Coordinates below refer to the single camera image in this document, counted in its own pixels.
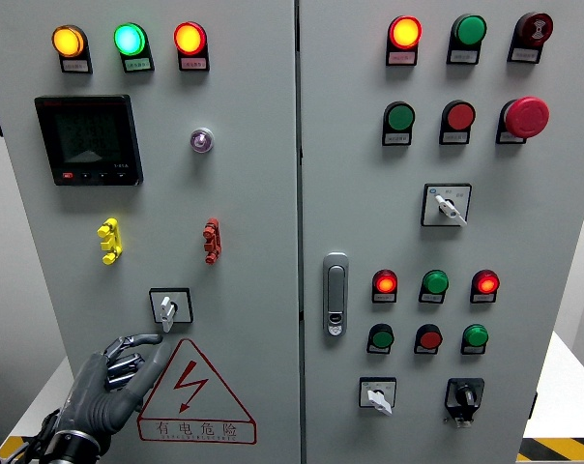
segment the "red triangle sign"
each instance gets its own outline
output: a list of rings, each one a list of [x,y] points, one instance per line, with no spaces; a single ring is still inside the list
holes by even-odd
[[[188,338],[174,350],[137,417],[137,428],[143,441],[257,443],[255,420]]]

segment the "robotic hand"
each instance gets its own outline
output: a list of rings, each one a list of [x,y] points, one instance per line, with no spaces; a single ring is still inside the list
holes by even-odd
[[[59,416],[55,418],[52,413],[45,418],[44,428],[36,437],[38,453],[44,450],[41,464],[92,464],[109,450],[111,435],[141,408],[144,395],[159,378],[171,350],[163,343],[148,361],[138,354],[119,356],[127,348],[161,342],[157,334],[121,337],[82,365]],[[28,450],[24,455],[25,459],[18,462],[29,462]]]

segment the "green indicator light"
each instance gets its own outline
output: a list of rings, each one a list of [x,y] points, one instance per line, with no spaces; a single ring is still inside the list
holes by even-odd
[[[433,295],[440,295],[449,288],[449,279],[442,271],[430,271],[423,278],[423,286]]]
[[[146,35],[141,27],[129,22],[116,28],[114,42],[123,55],[133,56],[141,53],[146,46]]]
[[[389,112],[389,126],[396,131],[404,131],[415,122],[415,113],[410,106],[399,104]]]
[[[394,338],[388,332],[379,332],[371,338],[371,341],[377,348],[389,348],[393,344]]]
[[[464,340],[471,346],[483,346],[488,339],[487,329],[481,324],[470,326],[464,331]]]
[[[487,25],[481,16],[467,15],[457,20],[455,24],[455,36],[465,45],[478,44],[487,31]]]

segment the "lightning bolt symbol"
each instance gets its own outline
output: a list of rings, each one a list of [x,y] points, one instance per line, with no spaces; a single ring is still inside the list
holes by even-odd
[[[191,374],[191,372],[195,369],[196,366],[197,366],[197,362],[195,362],[195,361],[189,362],[189,364],[187,364],[187,367],[185,368],[185,371],[183,372],[183,375],[180,376],[180,379],[178,379],[178,382],[176,382],[176,385],[174,386],[174,390],[183,389],[185,387],[191,387],[193,385],[198,386],[197,389],[195,389],[195,391],[191,395],[191,398],[189,398],[187,400],[187,402],[180,405],[180,411],[178,412],[178,414],[181,414],[181,413],[184,413],[185,411],[187,411],[187,409],[189,408],[189,403],[191,403],[191,400],[195,398],[195,396],[199,393],[199,391],[204,388],[204,386],[206,385],[206,382],[208,382],[208,379],[202,379],[202,380],[196,380],[195,382],[189,382],[188,384],[183,383],[183,382],[185,382],[187,377],[189,377],[189,374]]]

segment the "indicator light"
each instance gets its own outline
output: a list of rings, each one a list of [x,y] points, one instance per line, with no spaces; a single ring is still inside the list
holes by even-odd
[[[389,29],[391,43],[404,50],[412,48],[421,39],[421,23],[412,16],[397,17]]]
[[[118,26],[114,32],[114,43],[120,52],[125,73],[155,69],[148,36],[139,25],[128,22]]]
[[[463,14],[456,19],[451,28],[447,64],[478,64],[486,32],[485,19],[477,14]]]
[[[63,73],[92,73],[88,39],[77,26],[57,27],[51,34],[51,43],[58,52]]]
[[[496,143],[526,143],[526,139],[539,135],[550,119],[550,109],[545,101],[528,96],[509,101],[503,106],[496,132]]]
[[[183,22],[174,31],[180,71],[208,71],[208,40],[206,31],[196,22]]]
[[[482,355],[489,340],[489,334],[485,326],[473,324],[464,329],[462,335],[462,355]]]
[[[554,24],[546,13],[528,13],[521,17],[513,29],[507,61],[537,64],[543,45],[552,35]]]
[[[410,145],[415,110],[405,101],[394,101],[385,109],[382,124],[382,145]]]
[[[387,38],[387,66],[414,66],[422,27],[413,16],[398,16],[389,27]]]
[[[394,341],[393,329],[389,324],[376,324],[369,330],[367,352],[388,355]]]
[[[494,271],[484,269],[473,276],[470,303],[494,303],[501,281]]]
[[[84,36],[78,27],[60,26],[51,36],[53,47],[65,58],[74,58],[83,51]]]
[[[443,109],[440,137],[441,145],[466,145],[470,141],[470,129],[476,112],[467,101],[451,101]]]
[[[116,28],[114,42],[123,55],[134,56],[146,46],[146,36],[137,24],[127,23]]]
[[[417,330],[415,338],[415,354],[418,355],[435,355],[438,353],[438,347],[443,342],[443,336],[438,326],[425,324]]]
[[[373,303],[395,303],[397,299],[397,275],[389,269],[378,271],[371,281]]]
[[[176,48],[185,55],[195,55],[206,45],[206,33],[199,24],[184,22],[174,31]]]
[[[423,276],[419,302],[440,304],[445,300],[445,293],[448,288],[449,278],[443,271],[430,271]]]

